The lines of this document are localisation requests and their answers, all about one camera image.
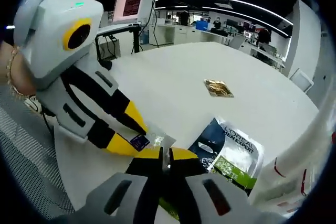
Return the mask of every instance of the cable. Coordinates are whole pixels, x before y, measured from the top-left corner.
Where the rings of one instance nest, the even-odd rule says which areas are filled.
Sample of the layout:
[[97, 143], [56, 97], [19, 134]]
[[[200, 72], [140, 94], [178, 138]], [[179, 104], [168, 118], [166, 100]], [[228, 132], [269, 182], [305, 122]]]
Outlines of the cable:
[[102, 55], [101, 55], [101, 52], [100, 52], [100, 50], [99, 50], [100, 58], [103, 59], [104, 56], [105, 56], [105, 50], [103, 49], [103, 47], [102, 47], [101, 45], [99, 45], [99, 49], [101, 49], [101, 50], [103, 51], [103, 56], [102, 56]]
[[105, 40], [106, 40], [106, 45], [107, 45], [107, 50], [108, 50], [108, 52], [113, 56], [113, 57], [115, 57], [116, 55], [114, 55], [113, 53], [111, 53], [111, 51], [110, 51], [110, 48], [109, 48], [109, 43], [108, 43], [108, 41], [107, 41], [107, 38], [105, 37]]
[[110, 38], [110, 40], [111, 40], [112, 43], [113, 43], [113, 55], [114, 55], [114, 57], [116, 58], [116, 53], [115, 53], [115, 43], [114, 43], [114, 40], [113, 40], [113, 39], [115, 39], [115, 37], [114, 37], [113, 35], [111, 35], [111, 36], [109, 36], [109, 38]]
[[159, 43], [158, 43], [158, 40], [156, 39], [156, 35], [155, 35], [156, 23], [158, 22], [155, 10], [154, 10], [154, 13], [155, 13], [155, 24], [154, 24], [154, 29], [153, 29], [153, 35], [154, 35], [154, 39], [155, 39], [155, 42], [156, 42], [156, 46], [159, 48]]
[[28, 104], [33, 110], [35, 110], [36, 112], [38, 112], [38, 106], [36, 105], [36, 103], [33, 102], [33, 101], [30, 99], [30, 97], [28, 98], [28, 100], [32, 102], [32, 104], [36, 107], [36, 109], [34, 109], [32, 106], [30, 106], [30, 104], [28, 104], [28, 103], [27, 103], [27, 104]]
[[[152, 0], [152, 8], [151, 8], [151, 11], [150, 11], [150, 13], [149, 13], [149, 18], [148, 18], [148, 20], [147, 20], [147, 23], [145, 24], [145, 26], [140, 30], [140, 32], [139, 32], [139, 37], [140, 37], [140, 35], [142, 34], [142, 32], [145, 30], [145, 28], [147, 27], [147, 25], [149, 24], [149, 22], [150, 22], [150, 20], [151, 20], [151, 15], [152, 15], [152, 10], [153, 10], [153, 7], [154, 7], [154, 3], [155, 3], [155, 0]], [[132, 52], [131, 52], [131, 54], [133, 54], [133, 51], [134, 51], [134, 42], [133, 42], [133, 48], [132, 48]]]
[[41, 113], [42, 113], [44, 122], [46, 123], [46, 126], [47, 126], [47, 128], [48, 128], [48, 130], [49, 130], [49, 132], [50, 132], [50, 135], [51, 135], [51, 137], [54, 139], [53, 131], [51, 130], [51, 128], [50, 128], [50, 126], [49, 126], [49, 124], [48, 124], [48, 122], [47, 122], [46, 115], [44, 114], [43, 108], [42, 108]]

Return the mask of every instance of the gold bracelet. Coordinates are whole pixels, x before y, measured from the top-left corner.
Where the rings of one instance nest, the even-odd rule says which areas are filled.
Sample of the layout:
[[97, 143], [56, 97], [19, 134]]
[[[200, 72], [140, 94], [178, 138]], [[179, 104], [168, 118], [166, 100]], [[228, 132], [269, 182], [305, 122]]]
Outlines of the gold bracelet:
[[14, 47], [14, 49], [12, 50], [12, 52], [10, 53], [10, 59], [8, 60], [8, 64], [7, 64], [7, 84], [10, 86], [10, 92], [12, 93], [12, 95], [19, 99], [19, 100], [24, 100], [26, 99], [28, 96], [24, 95], [22, 93], [20, 93], [16, 87], [13, 85], [13, 80], [11, 75], [11, 70], [12, 70], [12, 64], [14, 61], [15, 56], [19, 53], [19, 48], [18, 47]]

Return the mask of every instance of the white chair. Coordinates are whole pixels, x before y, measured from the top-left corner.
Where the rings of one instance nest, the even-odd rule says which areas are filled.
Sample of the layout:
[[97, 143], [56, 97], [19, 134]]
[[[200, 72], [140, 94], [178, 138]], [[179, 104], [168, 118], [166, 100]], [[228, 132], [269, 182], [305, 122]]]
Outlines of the white chair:
[[229, 43], [229, 47], [232, 47], [238, 50], [242, 46], [242, 44], [245, 42], [245, 40], [246, 38], [244, 35], [236, 34], [233, 37], [233, 40], [231, 40], [231, 42]]
[[314, 82], [308, 78], [308, 76], [302, 72], [299, 68], [294, 72], [294, 74], [289, 78], [295, 83], [304, 93], [314, 85]]

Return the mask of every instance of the person's arm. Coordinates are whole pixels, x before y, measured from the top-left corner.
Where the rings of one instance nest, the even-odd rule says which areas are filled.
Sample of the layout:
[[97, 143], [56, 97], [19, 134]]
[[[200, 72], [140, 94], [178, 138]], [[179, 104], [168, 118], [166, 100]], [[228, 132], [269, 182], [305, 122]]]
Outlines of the person's arm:
[[[7, 69], [8, 62], [12, 58], [13, 47], [2, 42], [0, 47], [0, 84], [7, 84], [8, 77], [7, 74], [9, 70]], [[31, 74], [24, 63], [24, 58], [21, 53], [18, 53], [12, 63], [12, 68], [10, 71], [13, 86], [24, 95], [35, 94], [36, 89], [31, 81]]]

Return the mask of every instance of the round table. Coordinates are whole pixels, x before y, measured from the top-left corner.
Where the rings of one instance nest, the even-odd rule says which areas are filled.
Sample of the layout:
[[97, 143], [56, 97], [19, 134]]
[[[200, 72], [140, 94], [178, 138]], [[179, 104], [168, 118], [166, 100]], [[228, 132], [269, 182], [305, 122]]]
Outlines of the round table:
[[[265, 147], [264, 164], [288, 148], [318, 112], [280, 72], [215, 42], [122, 57], [113, 61], [110, 72], [143, 118], [176, 139], [174, 146], [188, 148], [213, 117], [221, 116]], [[234, 98], [210, 96], [204, 79], [224, 81]], [[115, 172], [124, 172], [132, 159], [62, 137], [56, 138], [55, 146], [63, 184], [76, 210], [90, 191]], [[156, 220], [163, 223], [163, 219], [174, 222], [159, 207]]]

